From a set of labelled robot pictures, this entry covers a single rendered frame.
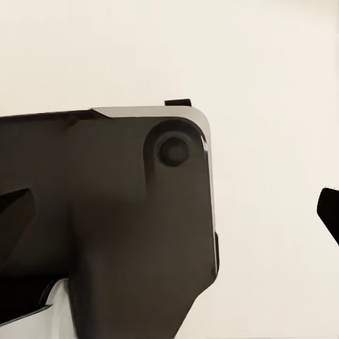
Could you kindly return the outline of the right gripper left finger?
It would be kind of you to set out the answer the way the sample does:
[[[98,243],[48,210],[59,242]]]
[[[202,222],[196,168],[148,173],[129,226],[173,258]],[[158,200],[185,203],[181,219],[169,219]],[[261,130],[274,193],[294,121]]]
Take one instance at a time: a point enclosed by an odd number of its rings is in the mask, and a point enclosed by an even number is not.
[[[30,188],[0,195],[0,273],[37,215]]]

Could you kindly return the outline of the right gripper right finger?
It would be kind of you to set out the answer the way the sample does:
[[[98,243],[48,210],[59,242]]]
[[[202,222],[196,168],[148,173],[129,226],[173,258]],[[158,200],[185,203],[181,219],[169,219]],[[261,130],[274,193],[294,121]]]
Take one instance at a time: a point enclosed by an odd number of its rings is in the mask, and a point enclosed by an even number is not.
[[[339,190],[324,187],[316,212],[339,245]]]

